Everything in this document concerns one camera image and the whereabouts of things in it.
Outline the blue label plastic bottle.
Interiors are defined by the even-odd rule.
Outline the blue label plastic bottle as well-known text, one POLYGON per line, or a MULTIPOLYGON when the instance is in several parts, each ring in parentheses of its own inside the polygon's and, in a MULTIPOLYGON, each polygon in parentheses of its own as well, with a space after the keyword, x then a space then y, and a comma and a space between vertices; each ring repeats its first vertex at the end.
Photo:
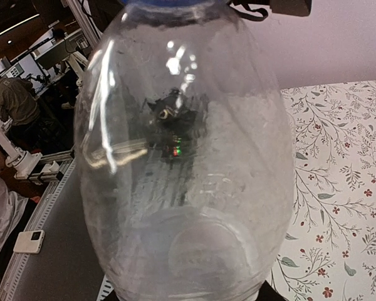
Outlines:
POLYGON ((266 53, 225 1, 128 1, 75 108, 86 226, 121 300, 256 300, 293 212, 266 53))

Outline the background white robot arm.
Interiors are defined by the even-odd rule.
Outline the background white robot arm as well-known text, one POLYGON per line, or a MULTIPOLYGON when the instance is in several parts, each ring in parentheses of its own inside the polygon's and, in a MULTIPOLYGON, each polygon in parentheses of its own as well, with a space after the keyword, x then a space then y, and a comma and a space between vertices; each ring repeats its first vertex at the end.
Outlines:
POLYGON ((3 123, 0 120, 0 147, 7 154, 5 163, 7 167, 15 168, 16 174, 14 177, 16 179, 25 180, 38 165, 43 155, 40 152, 31 154, 27 150, 16 147, 6 136, 7 125, 9 125, 9 123, 3 123))

